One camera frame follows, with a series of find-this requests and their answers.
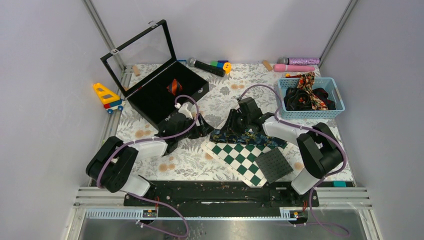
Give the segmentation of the dark blue floral tie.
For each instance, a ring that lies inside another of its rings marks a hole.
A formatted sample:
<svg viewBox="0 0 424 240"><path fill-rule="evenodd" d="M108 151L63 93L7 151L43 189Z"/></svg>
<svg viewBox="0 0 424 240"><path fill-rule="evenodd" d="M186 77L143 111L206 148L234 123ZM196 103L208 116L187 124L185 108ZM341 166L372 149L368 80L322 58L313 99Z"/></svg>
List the dark blue floral tie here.
<svg viewBox="0 0 424 240"><path fill-rule="evenodd" d="M213 143L253 145L264 147L285 148L287 142L277 137L267 136L255 132L234 132L231 130L214 129L210 133L209 140Z"/></svg>

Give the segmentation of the black display box glass lid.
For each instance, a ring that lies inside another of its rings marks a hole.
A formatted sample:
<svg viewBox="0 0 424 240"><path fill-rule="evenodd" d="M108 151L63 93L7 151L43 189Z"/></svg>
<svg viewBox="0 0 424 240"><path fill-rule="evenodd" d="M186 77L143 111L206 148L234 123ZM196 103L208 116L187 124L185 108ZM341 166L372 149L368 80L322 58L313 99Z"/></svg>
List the black display box glass lid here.
<svg viewBox="0 0 424 240"><path fill-rule="evenodd" d="M210 91L207 80L178 61L167 21L147 29L101 57L101 62L126 101L154 128L176 111L176 97L188 95L198 102ZM135 76L136 65L140 76ZM177 96L167 86L177 79L183 90Z"/></svg>

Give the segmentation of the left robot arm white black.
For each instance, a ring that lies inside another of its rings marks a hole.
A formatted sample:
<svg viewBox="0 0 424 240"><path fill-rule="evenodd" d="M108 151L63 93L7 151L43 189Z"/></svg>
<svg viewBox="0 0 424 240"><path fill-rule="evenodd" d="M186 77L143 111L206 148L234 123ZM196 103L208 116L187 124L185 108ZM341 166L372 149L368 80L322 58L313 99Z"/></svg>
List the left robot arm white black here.
<svg viewBox="0 0 424 240"><path fill-rule="evenodd" d="M85 172L100 188L111 193L131 193L142 205L148 206L154 202L155 192L147 179L132 173L136 159L169 155L178 147L179 141L205 137L213 130L202 115L187 117L184 113L174 113L159 125L158 133L152 138L136 141L138 148L116 136L109 137L88 163Z"/></svg>

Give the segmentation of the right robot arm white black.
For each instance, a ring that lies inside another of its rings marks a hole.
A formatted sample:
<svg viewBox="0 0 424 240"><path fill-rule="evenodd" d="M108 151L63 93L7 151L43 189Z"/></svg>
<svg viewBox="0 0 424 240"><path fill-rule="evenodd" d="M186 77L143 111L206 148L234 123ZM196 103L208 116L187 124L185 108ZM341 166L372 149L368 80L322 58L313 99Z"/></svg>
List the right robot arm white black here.
<svg viewBox="0 0 424 240"><path fill-rule="evenodd" d="M263 113L251 97L239 100L238 108L229 111L223 127L215 130L210 138L257 146L285 141L297 146L304 168L286 193L287 201L293 206L301 205L307 199L307 191L339 164L345 165L347 160L343 148L325 123L306 127L280 120L274 113Z"/></svg>

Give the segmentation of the dark red ties pile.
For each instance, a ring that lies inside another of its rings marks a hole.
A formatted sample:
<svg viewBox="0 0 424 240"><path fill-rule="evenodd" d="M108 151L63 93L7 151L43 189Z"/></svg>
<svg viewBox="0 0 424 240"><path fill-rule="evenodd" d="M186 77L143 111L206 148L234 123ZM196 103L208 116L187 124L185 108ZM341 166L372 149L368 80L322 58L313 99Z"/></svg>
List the dark red ties pile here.
<svg viewBox="0 0 424 240"><path fill-rule="evenodd" d="M316 88L309 94L299 88L289 87L283 98L287 111L327 111L336 110L334 101L323 88Z"/></svg>

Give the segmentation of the floral table mat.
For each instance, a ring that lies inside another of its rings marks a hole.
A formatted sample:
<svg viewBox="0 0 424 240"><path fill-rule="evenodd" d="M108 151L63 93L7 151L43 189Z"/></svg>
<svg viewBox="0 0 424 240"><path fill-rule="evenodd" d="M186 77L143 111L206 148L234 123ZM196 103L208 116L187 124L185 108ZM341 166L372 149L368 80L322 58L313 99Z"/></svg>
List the floral table mat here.
<svg viewBox="0 0 424 240"><path fill-rule="evenodd" d="M254 98L264 113L274 112L277 101L269 87L277 87L279 79L285 76L282 72L268 71L261 63L234 63L225 77L197 68L194 72L209 82L209 92L198 105L206 122L215 128L225 122L230 109L237 107L241 94ZM110 117L107 130L109 136L117 136L124 142L149 138L157 132L128 104ZM201 148L203 141L203 138L183 139L167 156L139 157L132 171L149 180L239 181L237 174Z"/></svg>

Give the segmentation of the green white chessboard mat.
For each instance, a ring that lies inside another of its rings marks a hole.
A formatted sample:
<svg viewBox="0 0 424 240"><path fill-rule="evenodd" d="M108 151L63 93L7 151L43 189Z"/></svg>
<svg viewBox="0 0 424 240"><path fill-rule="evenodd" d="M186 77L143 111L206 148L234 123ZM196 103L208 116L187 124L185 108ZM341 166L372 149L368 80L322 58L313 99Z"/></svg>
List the green white chessboard mat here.
<svg viewBox="0 0 424 240"><path fill-rule="evenodd" d="M252 188L263 187L267 180L255 162L256 158L274 149L253 144L214 143L207 137L201 149Z"/></svg>

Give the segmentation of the small wooden block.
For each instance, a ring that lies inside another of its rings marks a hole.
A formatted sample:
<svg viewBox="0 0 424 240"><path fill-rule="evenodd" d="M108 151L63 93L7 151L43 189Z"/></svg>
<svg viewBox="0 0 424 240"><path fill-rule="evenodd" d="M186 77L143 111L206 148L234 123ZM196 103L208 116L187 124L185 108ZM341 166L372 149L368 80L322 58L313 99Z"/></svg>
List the small wooden block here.
<svg viewBox="0 0 424 240"><path fill-rule="evenodd" d="M263 66L267 69L267 71L271 72L273 71L273 67L267 60L262 61Z"/></svg>

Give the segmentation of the grey studded baseplate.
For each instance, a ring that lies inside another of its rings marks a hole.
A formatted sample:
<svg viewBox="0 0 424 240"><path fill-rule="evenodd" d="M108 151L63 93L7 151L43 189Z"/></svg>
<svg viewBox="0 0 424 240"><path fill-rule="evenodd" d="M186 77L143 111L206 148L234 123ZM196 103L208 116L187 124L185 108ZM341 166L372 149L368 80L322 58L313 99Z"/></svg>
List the grey studded baseplate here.
<svg viewBox="0 0 424 240"><path fill-rule="evenodd" d="M270 184L294 171L278 147L260 154L255 159L255 163Z"/></svg>

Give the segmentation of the red floral tie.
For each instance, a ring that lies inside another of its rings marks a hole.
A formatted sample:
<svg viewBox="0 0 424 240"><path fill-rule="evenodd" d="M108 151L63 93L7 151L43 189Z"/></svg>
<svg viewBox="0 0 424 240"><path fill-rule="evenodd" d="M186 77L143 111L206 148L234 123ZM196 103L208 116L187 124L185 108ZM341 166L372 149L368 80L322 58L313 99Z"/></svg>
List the red floral tie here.
<svg viewBox="0 0 424 240"><path fill-rule="evenodd" d="M308 72L299 76L297 88L305 91L309 96L311 108L314 111L327 111L328 106L313 93L313 85L315 83L314 72Z"/></svg>

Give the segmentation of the purple glitter microphone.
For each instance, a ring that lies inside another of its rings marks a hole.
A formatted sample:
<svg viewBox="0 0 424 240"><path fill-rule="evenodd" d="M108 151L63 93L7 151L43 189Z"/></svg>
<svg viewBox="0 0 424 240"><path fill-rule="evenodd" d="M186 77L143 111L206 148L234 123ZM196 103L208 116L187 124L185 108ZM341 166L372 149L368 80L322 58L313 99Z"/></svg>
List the purple glitter microphone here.
<svg viewBox="0 0 424 240"><path fill-rule="evenodd" d="M309 66L318 65L320 61L320 58L315 57L280 57L276 63L295 66Z"/></svg>

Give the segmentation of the wooden peg left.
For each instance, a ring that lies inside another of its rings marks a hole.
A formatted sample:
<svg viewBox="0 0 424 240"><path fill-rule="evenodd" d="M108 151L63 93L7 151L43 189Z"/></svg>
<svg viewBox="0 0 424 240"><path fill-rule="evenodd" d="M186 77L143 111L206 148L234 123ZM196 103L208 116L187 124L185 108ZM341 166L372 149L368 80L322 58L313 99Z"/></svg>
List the wooden peg left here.
<svg viewBox="0 0 424 240"><path fill-rule="evenodd" d="M136 77L139 77L139 76L141 75L141 73L140 73L140 71L139 71L139 69L138 69L138 67L137 67L136 65L133 65L133 66L132 66L132 71L133 71L133 74L134 74Z"/></svg>

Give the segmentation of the light blue plastic basket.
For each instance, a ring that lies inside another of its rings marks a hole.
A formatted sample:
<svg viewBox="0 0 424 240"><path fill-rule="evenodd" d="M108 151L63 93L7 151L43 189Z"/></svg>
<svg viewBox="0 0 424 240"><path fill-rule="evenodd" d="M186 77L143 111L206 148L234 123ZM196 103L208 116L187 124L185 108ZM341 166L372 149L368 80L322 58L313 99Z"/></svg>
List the light blue plastic basket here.
<svg viewBox="0 0 424 240"><path fill-rule="evenodd" d="M299 78L280 78L278 80L278 93L280 98L286 96L288 88L295 88L299 82ZM303 111L288 111L285 103L279 103L282 107L279 114L283 119L334 119L336 116L345 111L345 105L340 95L338 86L335 80L331 77L316 77L312 86L313 89L322 88L328 93L328 99L335 103L335 110L303 110Z"/></svg>

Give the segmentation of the yellow toy truck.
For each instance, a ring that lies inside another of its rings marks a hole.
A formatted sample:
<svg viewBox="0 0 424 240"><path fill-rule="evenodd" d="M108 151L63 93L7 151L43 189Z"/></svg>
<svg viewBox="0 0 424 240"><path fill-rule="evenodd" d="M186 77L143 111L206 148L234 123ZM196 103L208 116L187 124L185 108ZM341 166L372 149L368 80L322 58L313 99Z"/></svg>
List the yellow toy truck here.
<svg viewBox="0 0 424 240"><path fill-rule="evenodd" d="M126 102L119 95L101 83L95 83L92 87L108 114L113 114L115 110L122 111L124 109Z"/></svg>

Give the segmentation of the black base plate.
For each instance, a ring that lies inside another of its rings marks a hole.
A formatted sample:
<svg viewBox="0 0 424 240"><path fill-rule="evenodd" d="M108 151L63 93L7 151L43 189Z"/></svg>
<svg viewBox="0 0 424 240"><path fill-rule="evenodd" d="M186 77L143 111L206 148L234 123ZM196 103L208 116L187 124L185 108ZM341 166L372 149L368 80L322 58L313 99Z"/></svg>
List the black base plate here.
<svg viewBox="0 0 424 240"><path fill-rule="evenodd" d="M177 209L184 217L279 217L280 208L302 210L320 205L316 191L312 197L297 194L289 182L265 183L249 187L242 181L153 180L145 195Z"/></svg>

